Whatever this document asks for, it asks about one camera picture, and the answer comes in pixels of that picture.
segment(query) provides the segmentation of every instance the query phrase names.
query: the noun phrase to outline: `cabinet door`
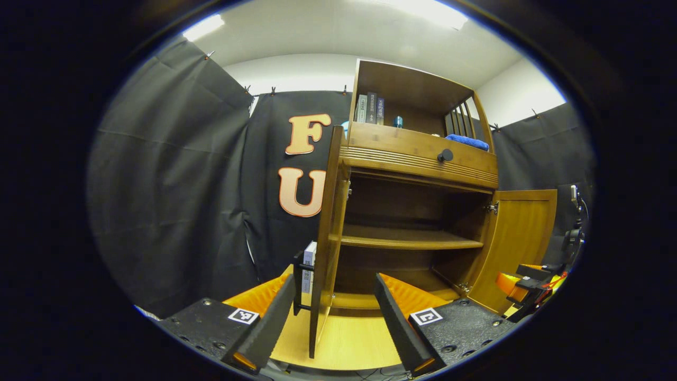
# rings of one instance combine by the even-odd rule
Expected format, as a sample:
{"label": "cabinet door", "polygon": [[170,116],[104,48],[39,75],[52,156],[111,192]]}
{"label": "cabinet door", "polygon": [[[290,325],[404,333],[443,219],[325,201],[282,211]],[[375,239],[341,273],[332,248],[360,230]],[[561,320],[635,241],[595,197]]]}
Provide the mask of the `cabinet door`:
{"label": "cabinet door", "polygon": [[502,315],[512,303],[498,289],[496,277],[499,272],[515,273],[520,264],[540,264],[554,226],[557,190],[498,191],[492,204],[496,202],[498,214],[489,212],[468,297]]}
{"label": "cabinet door", "polygon": [[309,356],[315,357],[315,346],[320,341],[324,322],[332,306],[334,280],[339,263],[343,216],[350,186],[349,168],[339,157],[341,146],[346,144],[343,127],[336,126],[332,133],[329,160],[322,195],[318,248],[315,254],[313,295],[310,309]]}

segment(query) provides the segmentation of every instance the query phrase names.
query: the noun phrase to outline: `drawer knob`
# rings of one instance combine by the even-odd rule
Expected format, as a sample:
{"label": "drawer knob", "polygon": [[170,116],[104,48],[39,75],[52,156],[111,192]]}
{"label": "drawer knob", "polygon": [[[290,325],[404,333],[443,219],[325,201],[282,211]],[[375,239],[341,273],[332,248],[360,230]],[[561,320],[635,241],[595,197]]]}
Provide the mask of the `drawer knob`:
{"label": "drawer knob", "polygon": [[439,161],[440,163],[444,163],[445,161],[451,161],[453,158],[454,158],[453,152],[450,149],[445,148],[437,156],[437,161]]}

